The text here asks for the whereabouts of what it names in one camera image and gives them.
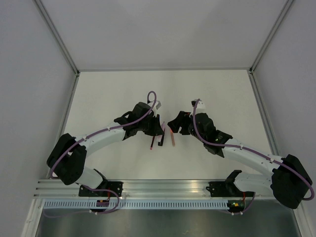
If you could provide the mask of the orange highlighter pen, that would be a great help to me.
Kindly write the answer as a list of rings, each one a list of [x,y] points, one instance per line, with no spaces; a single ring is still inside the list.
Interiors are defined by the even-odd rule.
[[[175,147],[176,144],[175,144],[175,139],[174,139],[174,133],[171,129],[170,129],[170,137],[171,137],[172,146]]]

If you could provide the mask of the black purple-tipped marker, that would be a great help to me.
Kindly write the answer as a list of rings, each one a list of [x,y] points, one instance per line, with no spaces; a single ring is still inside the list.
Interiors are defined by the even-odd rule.
[[[164,134],[158,137],[158,146],[163,146]]]

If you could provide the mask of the red pen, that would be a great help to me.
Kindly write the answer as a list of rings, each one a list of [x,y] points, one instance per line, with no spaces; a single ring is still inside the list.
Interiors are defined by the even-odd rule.
[[[150,145],[150,150],[153,149],[153,146],[154,146],[154,142],[155,142],[155,136],[152,137],[152,141],[151,141],[151,145]]]

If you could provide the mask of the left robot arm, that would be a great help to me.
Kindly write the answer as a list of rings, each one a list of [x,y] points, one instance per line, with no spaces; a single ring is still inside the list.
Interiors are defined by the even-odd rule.
[[[107,192],[107,180],[96,169],[85,166],[85,160],[94,152],[115,142],[124,141],[138,132],[152,137],[164,134],[160,124],[157,102],[139,102],[132,111],[116,118],[107,128],[79,137],[69,133],[57,141],[46,164],[65,184],[88,186],[90,191],[101,197]]]

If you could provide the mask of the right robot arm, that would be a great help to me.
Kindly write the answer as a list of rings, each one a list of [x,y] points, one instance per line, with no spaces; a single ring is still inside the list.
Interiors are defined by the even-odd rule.
[[[231,135],[216,129],[206,113],[193,115],[180,111],[174,120],[168,122],[168,126],[173,133],[196,137],[213,155],[238,161],[257,171],[257,174],[233,171],[225,181],[225,190],[231,196],[240,192],[273,195],[291,209],[315,196],[311,192],[310,197],[306,197],[313,182],[297,157],[263,154],[245,147]]]

